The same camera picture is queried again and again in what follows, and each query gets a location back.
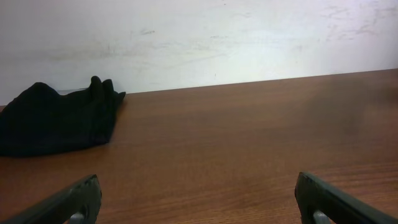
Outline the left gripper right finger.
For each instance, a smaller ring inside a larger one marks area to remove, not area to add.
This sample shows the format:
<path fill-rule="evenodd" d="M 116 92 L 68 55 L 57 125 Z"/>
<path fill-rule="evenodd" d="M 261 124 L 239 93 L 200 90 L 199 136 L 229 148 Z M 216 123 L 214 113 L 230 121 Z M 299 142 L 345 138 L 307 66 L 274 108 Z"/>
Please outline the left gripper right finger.
<path fill-rule="evenodd" d="M 301 222 L 316 223 L 397 223 L 397 219 L 342 192 L 308 172 L 300 172 L 295 199 Z"/>

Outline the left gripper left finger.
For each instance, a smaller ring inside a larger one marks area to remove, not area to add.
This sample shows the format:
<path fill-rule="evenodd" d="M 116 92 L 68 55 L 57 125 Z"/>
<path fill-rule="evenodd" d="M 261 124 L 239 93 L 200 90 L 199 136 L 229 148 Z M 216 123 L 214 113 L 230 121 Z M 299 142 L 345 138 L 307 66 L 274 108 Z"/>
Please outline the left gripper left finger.
<path fill-rule="evenodd" d="M 90 223 L 94 224 L 101 207 L 102 192 L 97 175 L 88 175 L 4 223 Z"/>

